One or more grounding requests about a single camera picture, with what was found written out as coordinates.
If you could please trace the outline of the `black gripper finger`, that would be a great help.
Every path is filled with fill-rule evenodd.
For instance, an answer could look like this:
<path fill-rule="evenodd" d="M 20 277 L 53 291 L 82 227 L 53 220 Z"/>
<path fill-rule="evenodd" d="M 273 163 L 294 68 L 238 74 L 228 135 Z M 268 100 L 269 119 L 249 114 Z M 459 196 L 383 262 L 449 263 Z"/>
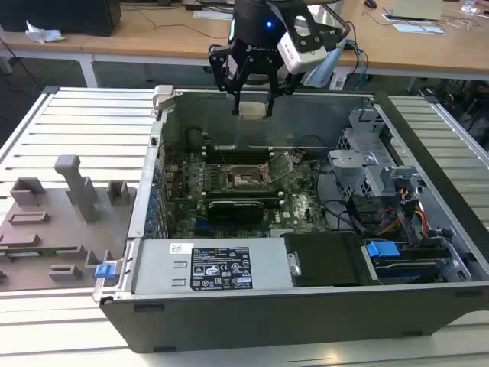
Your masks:
<path fill-rule="evenodd" d="M 273 114 L 275 99 L 283 95 L 292 95 L 297 88 L 297 75 L 291 74 L 282 63 L 271 61 L 267 71 L 269 90 L 267 94 L 267 117 Z"/>
<path fill-rule="evenodd" d="M 239 63 L 233 57 L 232 52 L 231 46 L 211 45 L 209 47 L 209 64 L 218 89 L 234 97 L 232 114 L 238 115 L 241 90 L 248 79 L 248 57 Z M 233 75 L 230 74 L 231 69 L 228 65 L 230 59 L 233 59 L 236 65 Z"/>

